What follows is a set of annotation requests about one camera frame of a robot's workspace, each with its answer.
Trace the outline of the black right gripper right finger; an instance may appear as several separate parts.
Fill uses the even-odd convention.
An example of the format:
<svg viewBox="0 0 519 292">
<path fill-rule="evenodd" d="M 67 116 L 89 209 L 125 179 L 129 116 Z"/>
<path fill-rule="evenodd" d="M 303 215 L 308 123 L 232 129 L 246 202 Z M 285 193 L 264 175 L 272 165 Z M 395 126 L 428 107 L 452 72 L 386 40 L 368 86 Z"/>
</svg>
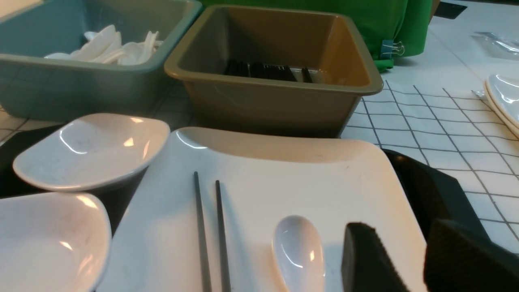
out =
<svg viewBox="0 0 519 292">
<path fill-rule="evenodd" d="M 452 220 L 435 220 L 423 280 L 430 292 L 517 292 L 517 255 Z"/>
</svg>

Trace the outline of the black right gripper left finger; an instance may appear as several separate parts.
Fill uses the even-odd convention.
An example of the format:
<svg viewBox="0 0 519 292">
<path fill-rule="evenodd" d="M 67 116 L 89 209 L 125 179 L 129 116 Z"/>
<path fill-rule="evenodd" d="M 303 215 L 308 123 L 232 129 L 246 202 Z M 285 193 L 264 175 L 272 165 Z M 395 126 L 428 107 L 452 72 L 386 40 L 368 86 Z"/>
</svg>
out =
<svg viewBox="0 0 519 292">
<path fill-rule="evenodd" d="M 407 292 L 376 230 L 362 222 L 345 227 L 341 263 L 345 292 Z"/>
</svg>

